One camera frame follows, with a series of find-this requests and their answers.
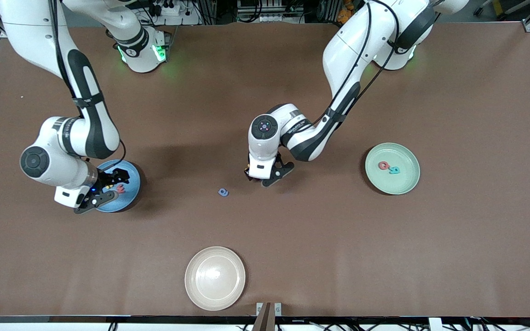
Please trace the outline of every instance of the robotic arm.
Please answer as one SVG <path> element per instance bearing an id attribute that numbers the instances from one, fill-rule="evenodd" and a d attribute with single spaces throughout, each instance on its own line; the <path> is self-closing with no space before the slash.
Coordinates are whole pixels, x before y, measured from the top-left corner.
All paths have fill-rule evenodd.
<path id="1" fill-rule="evenodd" d="M 461 9 L 466 3 L 446 0 L 442 5 Z M 252 121 L 245 169 L 249 180 L 261 180 L 269 187 L 293 170 L 293 163 L 283 163 L 279 146 L 289 149 L 298 161 L 318 157 L 362 95 L 359 81 L 363 70 L 372 61 L 381 66 L 380 70 L 406 65 L 415 46 L 431 31 L 435 9 L 428 0 L 390 0 L 389 4 L 369 0 L 357 11 L 324 49 L 324 73 L 333 99 L 320 122 L 310 122 L 292 103 L 277 105 Z"/>
<path id="2" fill-rule="evenodd" d="M 0 14 L 14 50 L 28 62 L 62 78 L 80 113 L 79 117 L 47 119 L 34 144 L 21 155 L 22 171 L 37 182 L 57 187 L 55 201 L 77 213 L 115 200 L 115 191 L 102 193 L 102 188 L 127 183 L 128 172 L 116 169 L 106 174 L 81 157 L 109 157 L 118 148 L 120 136 L 89 60 L 69 35 L 60 3 L 0 0 Z"/>

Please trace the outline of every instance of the table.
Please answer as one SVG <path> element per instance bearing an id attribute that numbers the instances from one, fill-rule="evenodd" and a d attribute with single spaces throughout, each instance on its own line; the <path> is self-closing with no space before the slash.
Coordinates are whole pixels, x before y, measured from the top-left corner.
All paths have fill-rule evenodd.
<path id="1" fill-rule="evenodd" d="M 103 29 L 72 29 L 147 178 L 133 209 L 83 216 L 18 167 L 44 119 L 76 111 L 61 80 L 2 40 L 0 315 L 229 316 L 267 301 L 290 316 L 530 315 L 530 34 L 520 23 L 437 24 L 318 159 L 269 189 L 248 182 L 254 117 L 291 102 L 315 119 L 330 101 L 322 52 L 335 32 L 182 27 L 170 62 L 137 74 Z M 421 163 L 409 194 L 364 179 L 364 154 L 386 141 Z M 212 245 L 236 251 L 248 273 L 240 300 L 213 313 L 183 284 Z"/>

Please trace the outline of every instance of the brown table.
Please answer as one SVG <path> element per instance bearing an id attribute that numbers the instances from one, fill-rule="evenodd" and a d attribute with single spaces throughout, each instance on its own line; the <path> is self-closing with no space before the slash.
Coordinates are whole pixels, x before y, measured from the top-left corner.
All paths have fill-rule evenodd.
<path id="1" fill-rule="evenodd" d="M 136 74 L 102 29 L 72 30 L 148 180 L 130 211 L 83 216 L 18 167 L 44 119 L 76 111 L 60 79 L 2 40 L 0 314 L 245 315 L 271 301 L 288 315 L 530 315 L 530 34 L 437 24 L 317 160 L 270 189 L 248 182 L 256 115 L 292 102 L 315 119 L 328 104 L 322 51 L 335 31 L 184 27 L 168 64 Z M 420 160 L 409 194 L 364 180 L 364 153 L 385 141 Z M 240 300 L 216 313 L 183 287 L 212 245 L 248 272 Z"/>

